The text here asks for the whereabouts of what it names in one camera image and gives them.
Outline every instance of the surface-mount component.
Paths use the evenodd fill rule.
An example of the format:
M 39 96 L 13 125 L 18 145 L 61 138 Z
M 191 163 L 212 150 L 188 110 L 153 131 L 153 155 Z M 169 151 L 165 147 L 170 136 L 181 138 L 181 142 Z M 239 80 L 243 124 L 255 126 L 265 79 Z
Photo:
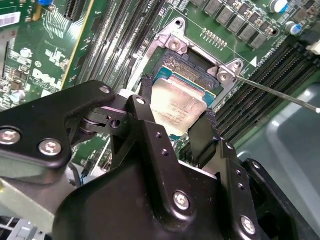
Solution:
M 261 30 L 262 32 L 264 32 L 264 31 L 266 31 L 266 29 L 267 29 L 268 27 L 270 27 L 270 23 L 267 22 L 267 21 L 265 21 L 265 22 L 261 25 L 260 30 Z
M 266 40 L 267 37 L 262 33 L 259 33 L 249 45 L 254 49 L 259 49 L 265 43 Z
M 311 8 L 314 4 L 316 3 L 315 0 L 309 0 L 306 2 L 306 4 L 304 5 L 305 9 L 309 9 Z
M 228 30 L 236 34 L 237 32 L 239 32 L 245 22 L 246 21 L 242 16 L 237 15 L 233 20 L 231 20 L 231 24 L 228 26 Z
M 233 14 L 234 11 L 229 6 L 225 6 L 216 20 L 218 23 L 226 25 Z
M 245 15 L 245 12 L 246 12 L 249 8 L 250 8 L 249 5 L 246 4 L 246 3 L 244 3 L 244 4 L 240 7 L 238 13 L 239 13 L 240 15 L 244 16 L 244 15 Z
M 292 20 L 294 20 L 295 22 L 299 23 L 299 22 L 303 21 L 307 16 L 308 16 L 307 10 L 305 10 L 304 8 L 300 8 L 295 13 L 295 15 L 292 17 Z
M 196 5 L 197 7 L 201 7 L 201 5 L 205 2 L 205 0 L 191 0 L 191 3 Z
M 250 17 L 249 22 L 254 24 L 258 18 L 260 18 L 260 15 L 256 12 L 253 13 L 253 15 Z
M 286 11 L 289 4 L 287 0 L 272 0 L 269 5 L 271 13 L 281 14 Z
M 64 17 L 71 22 L 80 20 L 87 0 L 68 0 L 64 11 Z
M 204 12 L 209 16 L 213 16 L 217 13 L 219 8 L 222 6 L 222 1 L 220 0 L 210 0 L 204 8 Z
M 235 2 L 236 2 L 236 0 L 227 0 L 226 4 L 228 4 L 230 7 L 232 7 Z
M 162 67 L 153 81 L 150 106 L 156 123 L 163 125 L 168 135 L 180 137 L 214 98 L 202 87 Z
M 244 30 L 240 33 L 239 38 L 242 39 L 243 41 L 249 41 L 254 34 L 257 32 L 254 26 L 251 24 L 248 24 Z

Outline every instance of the electrolytic capacitor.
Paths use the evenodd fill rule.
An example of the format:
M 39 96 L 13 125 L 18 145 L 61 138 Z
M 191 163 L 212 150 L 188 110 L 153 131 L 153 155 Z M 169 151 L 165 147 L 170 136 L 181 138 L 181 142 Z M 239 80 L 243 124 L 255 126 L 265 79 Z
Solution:
M 293 36 L 298 35 L 302 31 L 300 24 L 297 24 L 293 21 L 289 21 L 285 24 L 285 31 Z
M 270 12 L 282 14 L 288 8 L 287 0 L 272 0 L 269 5 Z

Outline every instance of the capacitor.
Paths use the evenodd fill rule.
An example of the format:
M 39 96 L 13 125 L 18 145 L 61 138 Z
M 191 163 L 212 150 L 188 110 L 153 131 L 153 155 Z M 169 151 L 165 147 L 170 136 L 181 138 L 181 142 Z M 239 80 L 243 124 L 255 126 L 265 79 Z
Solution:
M 23 90 L 14 91 L 10 96 L 10 100 L 18 104 L 21 100 L 25 99 L 26 93 Z
M 269 5 L 270 12 L 282 14 L 286 11 L 289 4 L 287 0 L 272 0 Z
M 289 21 L 285 24 L 285 30 L 287 33 L 296 36 L 302 31 L 302 27 L 300 24 L 297 24 L 293 21 Z

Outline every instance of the green circuit board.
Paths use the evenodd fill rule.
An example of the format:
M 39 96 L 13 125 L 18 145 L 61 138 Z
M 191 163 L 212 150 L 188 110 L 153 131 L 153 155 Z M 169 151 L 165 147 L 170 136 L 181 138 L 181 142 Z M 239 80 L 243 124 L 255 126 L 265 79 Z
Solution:
M 5 36 L 5 42 L 0 44 L 0 58 L 4 56 L 0 110 L 92 79 L 102 81 L 116 91 L 123 88 L 125 79 L 135 85 L 139 76 L 133 78 L 133 72 L 127 72 L 131 60 L 135 58 L 134 68 L 139 67 L 155 36 L 177 17 L 186 21 L 185 37 L 221 63 L 241 59 L 244 62 L 241 75 L 249 77 L 287 38 L 286 23 L 294 21 L 302 30 L 308 29 L 316 20 L 314 8 L 320 5 L 320 1 L 314 1 L 313 11 L 310 8 L 301 17 L 301 9 L 308 0 L 292 0 L 284 13 L 270 12 L 269 0 L 221 1 L 214 14 L 208 10 L 210 0 L 87 0 L 80 20 L 72 23 L 64 18 L 68 0 L 55 0 L 52 5 L 42 7 L 40 18 L 33 20 L 37 13 L 35 2 L 0 0 L 0 36 Z M 248 8 L 241 13 L 242 6 Z M 151 12 L 156 8 L 159 8 L 156 14 Z M 232 16 L 227 23 L 222 23 L 224 19 L 219 17 L 225 9 L 231 11 Z M 14 13 L 14 20 L 19 17 L 19 21 L 1 26 L 1 16 Z M 242 25 L 239 22 L 236 29 L 231 28 L 237 17 Z M 241 33 L 247 26 L 253 28 L 254 35 L 246 40 Z M 102 33 L 103 41 L 99 42 Z M 255 41 L 258 36 L 263 41 L 261 45 Z M 93 54 L 92 49 L 97 44 L 101 45 L 98 47 L 104 55 Z M 144 73 L 152 72 L 164 51 L 157 49 Z M 100 65 L 93 70 L 90 61 L 98 56 Z M 101 164 L 105 164 L 108 161 L 105 153 L 110 150 L 109 145 L 106 147 L 108 142 L 109 137 L 100 134 L 77 146 L 73 161 L 81 164 L 103 158 Z

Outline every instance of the black bracket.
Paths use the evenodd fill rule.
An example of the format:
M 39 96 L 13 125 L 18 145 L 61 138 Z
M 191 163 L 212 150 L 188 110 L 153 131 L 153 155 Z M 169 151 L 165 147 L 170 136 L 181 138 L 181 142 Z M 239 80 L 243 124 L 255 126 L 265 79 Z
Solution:
M 0 176 L 38 184 L 57 181 L 71 159 L 72 138 L 78 131 L 83 112 L 103 106 L 115 97 L 108 86 L 89 81 L 1 112 L 0 130 L 15 130 L 20 140 L 11 145 L 0 144 L 3 169 Z M 42 154 L 39 148 L 45 140 L 58 142 L 61 152 Z

